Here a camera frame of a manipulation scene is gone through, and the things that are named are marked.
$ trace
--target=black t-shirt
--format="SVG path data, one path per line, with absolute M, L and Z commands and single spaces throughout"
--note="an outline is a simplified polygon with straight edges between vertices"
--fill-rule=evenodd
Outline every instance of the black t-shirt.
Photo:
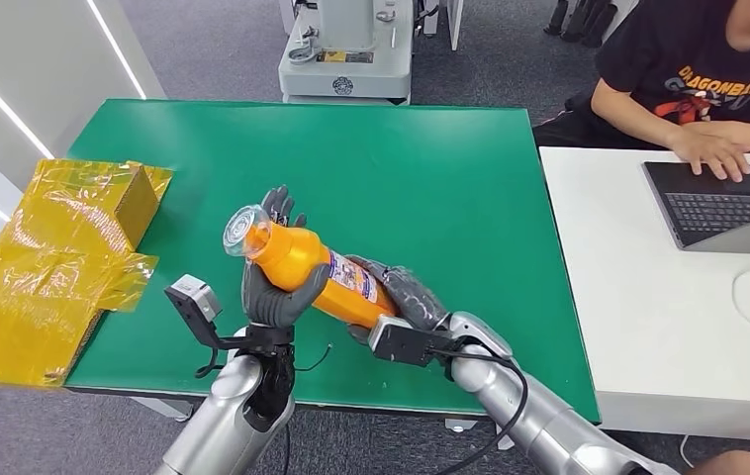
M 600 77 L 676 124 L 702 116 L 750 122 L 750 50 L 725 37 L 734 1 L 641 1 L 597 53 Z M 590 100 L 573 108 L 591 112 Z M 595 126 L 619 134 L 592 115 Z

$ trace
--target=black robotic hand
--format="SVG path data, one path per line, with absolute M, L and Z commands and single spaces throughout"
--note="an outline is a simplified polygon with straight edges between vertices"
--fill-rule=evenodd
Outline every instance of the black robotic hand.
M 267 192 L 261 207 L 276 224 L 287 227 L 294 200 L 282 185 Z M 305 221 L 305 215 L 300 214 L 293 226 L 304 226 Z M 261 267 L 248 260 L 241 279 L 244 314 L 257 324 L 277 329 L 291 327 L 326 288 L 329 272 L 328 264 L 320 264 L 311 270 L 300 288 L 286 292 L 270 283 Z
M 407 267 L 390 267 L 359 255 L 347 257 L 366 269 L 383 285 L 390 299 L 396 304 L 396 310 L 399 313 L 396 317 L 405 319 L 415 328 L 426 331 L 435 330 L 450 315 L 433 292 L 425 287 Z M 369 335 L 369 329 L 359 326 L 349 326 L 349 332 L 354 339 L 361 342 L 364 342 Z

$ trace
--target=green tabletop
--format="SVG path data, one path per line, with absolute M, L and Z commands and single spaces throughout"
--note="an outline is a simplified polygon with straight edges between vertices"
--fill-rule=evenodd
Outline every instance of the green tabletop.
M 210 349 L 162 290 L 192 274 L 221 300 L 220 334 L 245 325 L 242 260 L 224 253 L 222 230 L 284 183 L 326 245 L 410 267 L 448 309 L 484 319 L 523 368 L 599 419 L 525 110 L 109 100 L 68 156 L 174 170 L 139 247 L 159 256 L 156 270 L 133 313 L 104 316 L 69 387 L 205 394 L 214 376 L 193 376 Z M 317 310 L 297 323 L 297 365 L 329 343 L 321 365 L 297 374 L 297 401 L 481 411 L 437 364 L 377 360 Z

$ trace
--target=gray carpet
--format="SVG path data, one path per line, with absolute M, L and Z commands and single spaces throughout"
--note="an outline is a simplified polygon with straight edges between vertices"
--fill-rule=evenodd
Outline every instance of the gray carpet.
M 165 92 L 173 98 L 278 101 L 285 36 L 274 0 L 122 0 Z M 541 33 L 551 0 L 468 0 L 461 49 L 419 39 L 413 102 L 525 106 L 533 121 L 596 78 L 593 52 Z M 0 389 L 0 474 L 144 474 L 182 425 L 121 397 Z M 433 473 L 480 447 L 491 424 L 456 434 L 441 420 L 298 411 L 292 475 Z M 621 434 L 648 456 L 683 469 L 680 438 Z M 254 474 L 279 474 L 283 438 Z M 693 438 L 691 459 L 750 442 Z M 516 451 L 495 451 L 464 474 L 534 474 Z
M 178 99 L 280 101 L 287 41 L 274 0 L 123 0 L 165 93 Z M 541 32 L 551 0 L 465 2 L 460 49 L 446 18 L 418 38 L 413 103 L 522 106 L 533 121 L 596 81 L 592 49 Z

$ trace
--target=clear plastic cap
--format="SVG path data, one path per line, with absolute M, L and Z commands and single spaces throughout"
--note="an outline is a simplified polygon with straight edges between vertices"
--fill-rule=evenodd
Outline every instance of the clear plastic cap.
M 270 240 L 272 222 L 258 205 L 244 206 L 224 228 L 224 250 L 229 255 L 247 256 L 261 251 Z

